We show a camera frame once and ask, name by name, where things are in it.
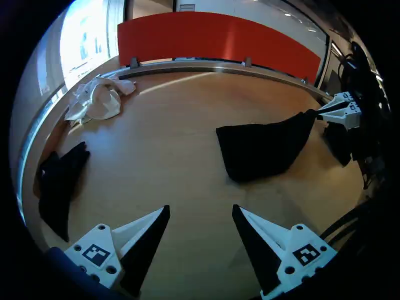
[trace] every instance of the wooden table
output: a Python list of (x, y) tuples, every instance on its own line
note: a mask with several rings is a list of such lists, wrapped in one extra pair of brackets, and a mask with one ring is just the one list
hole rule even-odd
[(86, 141), (91, 156), (70, 206), (70, 243), (45, 223), (50, 246), (66, 249), (98, 223), (119, 227), (169, 204), (171, 218), (142, 286), (146, 299), (249, 299), (260, 291), (232, 220), (238, 204), (281, 226), (317, 234), (362, 192), (356, 163), (343, 168), (317, 121), (285, 174), (238, 185), (225, 171), (217, 127), (273, 123), (317, 102), (283, 83), (224, 73), (134, 79), (119, 116), (65, 133), (59, 152)]

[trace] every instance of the orange-red partition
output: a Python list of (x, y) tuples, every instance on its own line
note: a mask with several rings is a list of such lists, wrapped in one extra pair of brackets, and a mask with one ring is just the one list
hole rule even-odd
[(199, 57), (251, 62), (298, 78), (316, 80), (320, 58), (294, 39), (259, 23), (211, 12), (168, 12), (118, 25), (121, 65)]

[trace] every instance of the black cloth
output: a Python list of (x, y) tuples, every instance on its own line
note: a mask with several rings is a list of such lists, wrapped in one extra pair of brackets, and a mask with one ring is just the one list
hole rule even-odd
[(306, 144), (316, 116), (309, 109), (278, 123), (217, 128), (229, 177), (245, 183), (285, 172)]
[(89, 155), (83, 141), (61, 158), (52, 152), (38, 169), (40, 217), (66, 242), (70, 201)]
[(352, 157), (349, 133), (342, 124), (329, 123), (323, 131), (323, 137), (332, 155), (341, 163), (347, 166)]

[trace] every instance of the white cloth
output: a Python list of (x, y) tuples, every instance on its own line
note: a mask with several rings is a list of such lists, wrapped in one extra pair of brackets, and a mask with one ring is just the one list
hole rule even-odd
[(91, 119), (106, 120), (121, 111), (120, 94), (129, 95), (136, 89), (135, 82), (95, 77), (81, 84), (68, 106), (64, 120), (86, 123)]

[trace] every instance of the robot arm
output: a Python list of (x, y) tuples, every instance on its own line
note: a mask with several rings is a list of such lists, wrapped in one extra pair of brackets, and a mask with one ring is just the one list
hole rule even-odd
[(238, 205), (233, 206), (232, 217), (262, 288), (263, 300), (301, 285), (337, 253), (304, 224), (286, 229)]
[(335, 94), (317, 112), (318, 120), (342, 124), (347, 130), (360, 126), (361, 110), (348, 91)]
[(136, 298), (169, 219), (166, 205), (113, 230), (98, 224), (64, 253), (95, 282)]

